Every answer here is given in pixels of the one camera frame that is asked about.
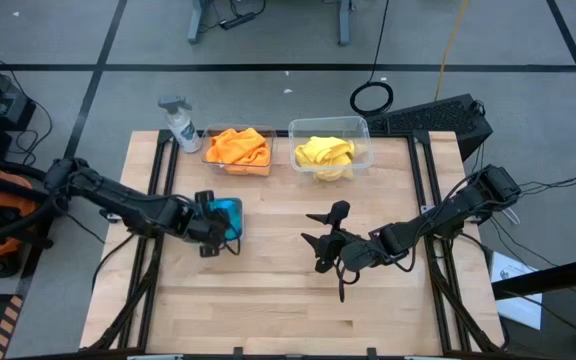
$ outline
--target wooden tabletop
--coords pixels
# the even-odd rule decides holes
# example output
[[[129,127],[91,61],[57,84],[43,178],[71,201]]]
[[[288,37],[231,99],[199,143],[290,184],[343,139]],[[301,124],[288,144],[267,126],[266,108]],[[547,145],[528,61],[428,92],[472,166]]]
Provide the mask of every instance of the wooden tabletop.
[[[123,184],[146,192],[156,139],[157,132],[132,134]],[[459,149],[453,133],[431,133],[431,140],[440,188],[446,194],[464,177]],[[165,238],[147,351],[231,354],[233,347],[241,346],[246,354],[362,355],[367,347],[376,347],[384,355],[440,355],[422,242],[411,273],[394,266],[364,270],[356,285],[346,287],[346,301],[340,303],[334,271],[315,272],[313,250],[300,236],[328,232],[329,227],[305,214],[327,213],[338,200],[351,204],[344,228],[364,237],[386,223],[418,215],[406,140],[372,142],[374,165],[355,181],[334,183],[314,182],[294,171],[287,138],[277,140],[267,178],[218,174],[201,162],[200,155],[180,152],[173,193],[192,197],[196,191],[212,189],[216,197],[241,198],[245,236],[240,256],[223,252],[210,259],[201,259],[196,245]],[[418,153],[427,201],[432,203],[420,146]],[[474,225],[466,225],[465,232],[479,238]],[[125,237],[123,225],[110,225],[104,255]],[[82,346],[94,342],[123,306],[136,244],[136,240],[129,243],[100,272]],[[464,305],[501,345],[503,335],[481,250],[458,238],[453,251]],[[445,303],[457,348],[454,315]],[[138,309],[132,345],[140,318]]]

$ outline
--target spray bottle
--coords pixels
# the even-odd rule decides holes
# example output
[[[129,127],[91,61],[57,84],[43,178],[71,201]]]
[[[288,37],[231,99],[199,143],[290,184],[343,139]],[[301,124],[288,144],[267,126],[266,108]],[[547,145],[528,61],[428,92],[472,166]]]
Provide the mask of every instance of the spray bottle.
[[[186,102],[186,98],[171,95],[162,96],[157,105],[168,112],[166,123],[184,151],[194,153],[201,149],[201,140],[197,135],[195,126],[190,121],[190,115],[186,111],[192,110],[192,107]]]

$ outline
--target plastic container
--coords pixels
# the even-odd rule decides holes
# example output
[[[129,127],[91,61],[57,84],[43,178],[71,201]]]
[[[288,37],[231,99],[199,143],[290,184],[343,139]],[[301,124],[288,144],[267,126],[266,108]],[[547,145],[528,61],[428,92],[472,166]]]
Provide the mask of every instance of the plastic container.
[[[312,174],[315,179],[319,178],[321,180],[323,177],[318,175],[323,175],[322,172],[350,170],[353,175],[357,175],[362,170],[369,168],[375,161],[368,124],[366,120],[359,116],[293,120],[288,125],[288,136],[290,139],[290,162],[292,167],[300,173]],[[300,166],[295,158],[295,149],[297,146],[310,141],[312,136],[333,136],[345,141],[352,141],[356,149],[352,164],[346,166]]]
[[[270,148],[270,162],[266,166],[260,165],[237,165],[237,164],[225,164],[221,162],[212,162],[206,160],[206,153],[212,147],[212,138],[221,134],[228,129],[235,129],[235,131],[240,132],[248,128],[255,129],[259,135],[266,139],[266,143]],[[273,156],[277,149],[277,132],[270,126],[265,125],[235,125],[235,124],[211,124],[209,125],[202,135],[202,154],[201,161],[205,164],[209,164],[218,173],[230,174],[230,175],[259,175],[259,176],[269,176],[270,167],[272,165]]]

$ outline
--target yellow towel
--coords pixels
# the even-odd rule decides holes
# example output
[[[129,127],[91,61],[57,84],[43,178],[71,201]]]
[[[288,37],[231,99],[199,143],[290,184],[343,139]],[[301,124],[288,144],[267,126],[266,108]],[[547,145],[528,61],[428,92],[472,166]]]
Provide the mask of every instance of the yellow towel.
[[[346,166],[352,164],[355,144],[336,137],[313,136],[295,149],[295,158],[301,167]],[[353,178],[352,169],[315,171],[315,179],[335,181],[340,177]]]
[[[228,129],[213,137],[212,147],[206,152],[206,160],[239,165],[225,167],[231,174],[270,174],[270,148],[266,139],[253,128],[241,132]]]

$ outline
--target orange towel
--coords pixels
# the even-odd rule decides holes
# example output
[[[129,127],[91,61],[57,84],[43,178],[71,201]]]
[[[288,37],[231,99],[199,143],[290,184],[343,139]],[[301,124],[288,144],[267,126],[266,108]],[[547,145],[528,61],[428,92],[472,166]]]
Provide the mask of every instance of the orange towel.
[[[253,128],[239,133],[228,129],[213,137],[212,147],[206,153],[206,161],[238,165],[225,167],[231,174],[270,174],[270,148],[266,139]]]

